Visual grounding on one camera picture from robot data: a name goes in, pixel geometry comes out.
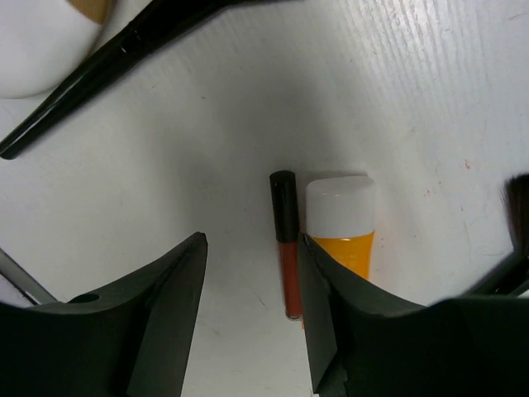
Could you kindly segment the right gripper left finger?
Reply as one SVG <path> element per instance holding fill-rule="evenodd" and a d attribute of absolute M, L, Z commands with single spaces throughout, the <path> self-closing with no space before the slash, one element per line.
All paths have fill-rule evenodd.
<path fill-rule="evenodd" d="M 2 304 L 2 395 L 180 395 L 206 264 L 197 232 L 69 302 Z"/>

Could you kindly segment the brown red lip gloss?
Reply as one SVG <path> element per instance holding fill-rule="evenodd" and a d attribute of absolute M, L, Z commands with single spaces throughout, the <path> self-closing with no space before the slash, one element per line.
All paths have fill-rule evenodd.
<path fill-rule="evenodd" d="M 298 234 L 300 231 L 296 177 L 292 171 L 276 171 L 269 176 L 274 227 L 286 317 L 299 320 L 303 309 L 298 282 Z"/>

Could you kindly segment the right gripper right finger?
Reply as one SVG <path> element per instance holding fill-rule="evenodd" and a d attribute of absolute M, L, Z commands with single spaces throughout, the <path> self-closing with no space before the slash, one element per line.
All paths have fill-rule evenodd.
<path fill-rule="evenodd" d="M 525 396 L 528 302 L 460 296 L 422 306 L 298 240 L 313 391 L 320 396 Z"/>

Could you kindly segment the orange cream tube white cap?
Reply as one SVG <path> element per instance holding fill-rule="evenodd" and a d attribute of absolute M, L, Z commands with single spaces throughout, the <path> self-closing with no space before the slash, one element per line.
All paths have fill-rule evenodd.
<path fill-rule="evenodd" d="M 375 232 L 374 181 L 366 175 L 318 179 L 306 187 L 306 230 L 335 261 L 369 278 Z"/>

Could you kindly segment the white beige makeup sponge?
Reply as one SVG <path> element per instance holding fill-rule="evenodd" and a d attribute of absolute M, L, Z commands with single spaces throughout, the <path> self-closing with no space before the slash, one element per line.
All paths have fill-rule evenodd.
<path fill-rule="evenodd" d="M 112 1 L 2 1 L 1 97 L 58 85 L 88 56 L 112 9 Z"/>

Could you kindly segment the black powder brush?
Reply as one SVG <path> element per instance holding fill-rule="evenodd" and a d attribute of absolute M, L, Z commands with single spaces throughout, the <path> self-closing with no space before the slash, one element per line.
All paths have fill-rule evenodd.
<path fill-rule="evenodd" d="M 220 12 L 257 4 L 257 1 L 229 0 L 150 2 L 111 40 L 83 61 L 1 141 L 1 157 L 4 160 L 17 158 L 142 60 L 199 28 Z"/>

